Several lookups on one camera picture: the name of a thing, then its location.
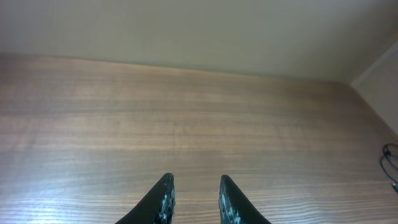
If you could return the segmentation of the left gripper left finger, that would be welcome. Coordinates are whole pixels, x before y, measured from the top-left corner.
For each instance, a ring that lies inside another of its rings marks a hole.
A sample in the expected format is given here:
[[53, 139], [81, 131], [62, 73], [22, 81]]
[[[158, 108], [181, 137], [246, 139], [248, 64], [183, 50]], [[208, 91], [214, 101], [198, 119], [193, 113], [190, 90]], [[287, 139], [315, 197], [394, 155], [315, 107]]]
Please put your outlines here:
[[174, 206], [174, 175], [165, 173], [138, 204], [116, 224], [171, 224]]

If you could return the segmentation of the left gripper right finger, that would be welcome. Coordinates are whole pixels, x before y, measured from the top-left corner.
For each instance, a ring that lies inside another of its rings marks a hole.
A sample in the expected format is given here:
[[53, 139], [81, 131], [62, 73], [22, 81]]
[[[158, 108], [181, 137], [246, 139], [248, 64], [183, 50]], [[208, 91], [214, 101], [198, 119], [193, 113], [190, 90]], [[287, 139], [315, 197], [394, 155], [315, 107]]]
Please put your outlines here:
[[218, 205], [222, 224], [271, 224], [228, 175], [221, 176]]

